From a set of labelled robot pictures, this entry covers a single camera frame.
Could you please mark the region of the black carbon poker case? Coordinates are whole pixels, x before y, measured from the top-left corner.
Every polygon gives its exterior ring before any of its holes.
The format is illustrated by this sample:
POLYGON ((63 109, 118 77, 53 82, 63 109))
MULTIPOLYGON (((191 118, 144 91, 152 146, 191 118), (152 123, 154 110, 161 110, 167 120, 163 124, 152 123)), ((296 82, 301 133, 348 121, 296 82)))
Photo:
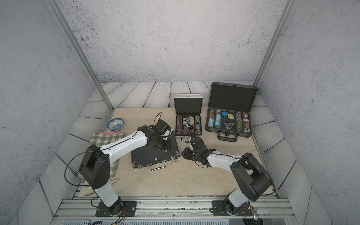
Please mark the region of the black carbon poker case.
POLYGON ((143 146, 133 150, 131 152, 132 167, 134 169, 141 169, 163 163, 163 168, 165 168, 167 161, 174 163, 176 159, 180 157, 175 134, 172 132, 167 140, 171 141, 169 151, 157 151, 149 146, 143 146))

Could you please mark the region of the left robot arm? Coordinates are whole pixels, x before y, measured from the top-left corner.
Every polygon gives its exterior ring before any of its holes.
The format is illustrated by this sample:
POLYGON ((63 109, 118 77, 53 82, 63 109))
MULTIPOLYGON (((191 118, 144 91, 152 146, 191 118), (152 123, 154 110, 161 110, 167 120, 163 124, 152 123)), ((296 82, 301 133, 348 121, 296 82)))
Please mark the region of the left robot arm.
POLYGON ((120 204, 121 199, 110 183, 110 166, 122 156, 144 146, 157 151, 169 151, 171 141, 168 136, 171 132, 170 125, 160 119, 155 125, 138 127, 135 132, 116 142, 99 147, 93 144, 84 153, 78 171, 101 203, 111 208, 120 204))

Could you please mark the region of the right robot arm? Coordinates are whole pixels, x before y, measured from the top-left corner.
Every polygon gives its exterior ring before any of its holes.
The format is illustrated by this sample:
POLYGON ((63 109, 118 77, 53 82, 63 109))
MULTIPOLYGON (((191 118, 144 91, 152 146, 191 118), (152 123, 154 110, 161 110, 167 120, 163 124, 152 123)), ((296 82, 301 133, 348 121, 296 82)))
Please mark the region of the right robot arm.
POLYGON ((181 153, 184 159, 201 163, 203 166, 220 168, 233 174, 238 188, 225 198, 225 209, 234 215, 245 203, 255 202, 273 185, 273 179, 251 153, 229 155, 209 149, 202 138, 192 136, 191 147, 181 153))

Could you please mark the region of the small silver poker case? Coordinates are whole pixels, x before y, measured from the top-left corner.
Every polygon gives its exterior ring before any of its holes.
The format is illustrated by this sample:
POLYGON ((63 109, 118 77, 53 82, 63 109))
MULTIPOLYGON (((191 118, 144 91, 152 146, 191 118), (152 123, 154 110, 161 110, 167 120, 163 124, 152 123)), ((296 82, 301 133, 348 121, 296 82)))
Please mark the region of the small silver poker case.
POLYGON ((174 133, 182 143, 189 143, 192 136, 202 137, 202 94, 177 94, 174 97, 176 112, 174 133))

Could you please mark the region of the large black poker case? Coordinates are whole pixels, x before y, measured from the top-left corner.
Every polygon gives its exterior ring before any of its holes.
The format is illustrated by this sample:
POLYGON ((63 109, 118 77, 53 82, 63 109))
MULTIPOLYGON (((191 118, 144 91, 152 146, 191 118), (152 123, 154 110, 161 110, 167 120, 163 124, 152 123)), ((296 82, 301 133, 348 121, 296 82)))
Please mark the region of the large black poker case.
POLYGON ((205 130, 217 133, 220 141, 236 142, 238 137, 252 136, 250 111, 257 88, 251 85, 213 82, 205 122, 205 130), (222 116, 226 111, 234 115, 234 119, 222 116), (234 123, 231 130, 224 123, 234 123))

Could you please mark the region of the triangular all-in button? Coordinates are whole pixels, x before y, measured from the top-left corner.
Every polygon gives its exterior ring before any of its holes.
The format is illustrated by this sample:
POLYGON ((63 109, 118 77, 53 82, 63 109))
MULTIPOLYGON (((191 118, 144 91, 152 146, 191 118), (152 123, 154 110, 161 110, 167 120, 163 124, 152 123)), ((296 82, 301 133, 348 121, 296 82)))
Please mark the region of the triangular all-in button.
POLYGON ((225 122, 224 125, 225 125, 225 128, 228 130, 231 130, 234 127, 234 123, 225 122))

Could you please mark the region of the blue floral ceramic bowl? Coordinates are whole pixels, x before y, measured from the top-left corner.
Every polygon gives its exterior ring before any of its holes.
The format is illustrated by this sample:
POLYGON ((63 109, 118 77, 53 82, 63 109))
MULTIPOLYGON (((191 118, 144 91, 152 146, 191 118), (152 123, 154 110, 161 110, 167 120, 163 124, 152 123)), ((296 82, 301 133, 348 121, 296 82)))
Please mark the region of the blue floral ceramic bowl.
POLYGON ((124 126, 124 120, 122 118, 114 118, 107 124, 107 129, 113 132, 120 131, 124 126))

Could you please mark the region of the pink cutting board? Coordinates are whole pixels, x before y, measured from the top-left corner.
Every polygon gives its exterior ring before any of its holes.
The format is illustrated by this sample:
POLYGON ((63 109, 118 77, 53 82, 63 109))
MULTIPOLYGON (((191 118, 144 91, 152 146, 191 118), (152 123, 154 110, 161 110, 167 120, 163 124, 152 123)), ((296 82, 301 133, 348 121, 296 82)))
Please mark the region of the pink cutting board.
POLYGON ((123 132, 121 131, 117 131, 117 132, 97 132, 96 134, 99 134, 99 135, 118 135, 118 134, 123 134, 123 132))

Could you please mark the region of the blue small blind button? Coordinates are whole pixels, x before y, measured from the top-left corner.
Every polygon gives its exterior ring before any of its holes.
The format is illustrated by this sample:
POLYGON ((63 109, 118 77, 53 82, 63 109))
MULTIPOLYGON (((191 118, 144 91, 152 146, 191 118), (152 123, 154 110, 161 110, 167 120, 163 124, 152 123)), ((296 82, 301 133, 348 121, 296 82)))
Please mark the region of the blue small blind button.
POLYGON ((228 115, 229 115, 229 113, 228 113, 228 112, 226 112, 226 111, 223 111, 223 112, 222 112, 222 116, 224 116, 224 117, 228 117, 228 115))

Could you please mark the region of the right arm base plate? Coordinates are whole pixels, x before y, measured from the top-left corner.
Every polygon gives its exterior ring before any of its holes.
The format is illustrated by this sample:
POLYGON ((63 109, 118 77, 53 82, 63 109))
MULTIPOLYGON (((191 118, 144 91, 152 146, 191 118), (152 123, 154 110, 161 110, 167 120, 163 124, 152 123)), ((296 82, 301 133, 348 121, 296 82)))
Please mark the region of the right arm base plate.
POLYGON ((209 212, 214 216, 238 216, 238 217, 250 217, 253 215, 252 206, 249 202, 245 202, 239 207, 233 206, 229 200, 217 200, 212 201, 212 207, 209 212))

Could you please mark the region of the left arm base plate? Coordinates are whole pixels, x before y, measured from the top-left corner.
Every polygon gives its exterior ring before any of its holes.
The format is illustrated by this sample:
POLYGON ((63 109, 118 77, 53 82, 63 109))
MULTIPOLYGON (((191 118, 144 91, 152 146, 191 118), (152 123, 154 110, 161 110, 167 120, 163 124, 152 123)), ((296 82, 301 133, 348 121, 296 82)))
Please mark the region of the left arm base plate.
POLYGON ((107 207, 100 201, 95 217, 134 217, 137 209, 137 201, 118 200, 114 205, 107 207))

